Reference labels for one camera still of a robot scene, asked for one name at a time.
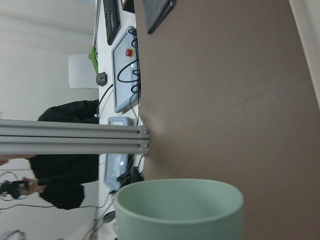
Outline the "green plastic cup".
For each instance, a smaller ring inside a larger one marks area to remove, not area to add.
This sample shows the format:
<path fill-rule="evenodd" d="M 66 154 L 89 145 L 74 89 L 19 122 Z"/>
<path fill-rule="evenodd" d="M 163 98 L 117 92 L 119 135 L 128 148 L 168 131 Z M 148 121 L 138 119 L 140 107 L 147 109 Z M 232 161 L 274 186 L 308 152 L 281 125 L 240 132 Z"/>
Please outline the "green plastic cup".
<path fill-rule="evenodd" d="M 115 196 L 119 240 L 242 240 L 244 197 L 208 179 L 129 184 Z"/>

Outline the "blue teach pendant tablet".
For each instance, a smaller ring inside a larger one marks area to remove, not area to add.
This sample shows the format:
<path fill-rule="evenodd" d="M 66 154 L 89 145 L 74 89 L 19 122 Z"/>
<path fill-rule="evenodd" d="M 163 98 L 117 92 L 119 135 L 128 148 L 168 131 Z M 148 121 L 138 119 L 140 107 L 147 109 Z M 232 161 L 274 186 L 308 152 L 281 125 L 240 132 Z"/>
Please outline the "blue teach pendant tablet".
<path fill-rule="evenodd" d="M 107 120 L 113 126 L 132 126 L 133 122 L 128 117 L 113 116 Z M 118 191 L 121 187 L 118 177 L 125 174 L 132 166 L 132 154 L 108 153 L 105 157 L 104 183 L 112 190 Z"/>

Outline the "aluminium frame post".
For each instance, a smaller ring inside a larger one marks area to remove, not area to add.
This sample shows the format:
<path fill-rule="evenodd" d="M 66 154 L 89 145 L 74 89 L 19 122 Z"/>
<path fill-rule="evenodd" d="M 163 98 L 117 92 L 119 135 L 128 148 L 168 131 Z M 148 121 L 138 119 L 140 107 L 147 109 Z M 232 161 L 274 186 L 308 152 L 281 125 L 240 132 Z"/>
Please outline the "aluminium frame post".
<path fill-rule="evenodd" d="M 2 155 L 146 154 L 145 126 L 29 120 L 0 121 Z"/>

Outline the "folded grey cloth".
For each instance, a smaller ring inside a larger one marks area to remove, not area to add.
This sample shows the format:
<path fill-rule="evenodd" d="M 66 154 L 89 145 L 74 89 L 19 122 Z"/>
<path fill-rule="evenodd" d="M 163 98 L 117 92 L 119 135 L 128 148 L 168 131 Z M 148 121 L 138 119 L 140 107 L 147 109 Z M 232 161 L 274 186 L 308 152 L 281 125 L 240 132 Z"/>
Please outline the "folded grey cloth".
<path fill-rule="evenodd" d="M 175 4 L 175 0 L 142 0 L 145 26 L 149 35 L 155 32 Z"/>

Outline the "black keyboard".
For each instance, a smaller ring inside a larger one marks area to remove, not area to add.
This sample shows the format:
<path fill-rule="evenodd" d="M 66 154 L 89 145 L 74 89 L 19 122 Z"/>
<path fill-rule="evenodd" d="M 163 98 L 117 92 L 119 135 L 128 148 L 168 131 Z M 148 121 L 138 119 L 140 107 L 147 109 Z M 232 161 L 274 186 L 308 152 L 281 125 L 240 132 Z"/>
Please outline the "black keyboard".
<path fill-rule="evenodd" d="M 103 0 L 106 41 L 111 46 L 118 34 L 120 27 L 120 13 L 117 0 Z"/>

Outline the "cream rabbit print tray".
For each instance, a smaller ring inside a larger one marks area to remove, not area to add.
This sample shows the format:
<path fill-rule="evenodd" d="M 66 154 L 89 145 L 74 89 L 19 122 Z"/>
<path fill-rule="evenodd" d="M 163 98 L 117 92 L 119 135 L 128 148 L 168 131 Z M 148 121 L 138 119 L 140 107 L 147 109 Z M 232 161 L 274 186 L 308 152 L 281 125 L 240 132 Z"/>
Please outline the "cream rabbit print tray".
<path fill-rule="evenodd" d="M 320 101 L 320 2 L 318 0 L 291 0 L 289 2 L 306 62 L 311 76 L 316 100 Z"/>

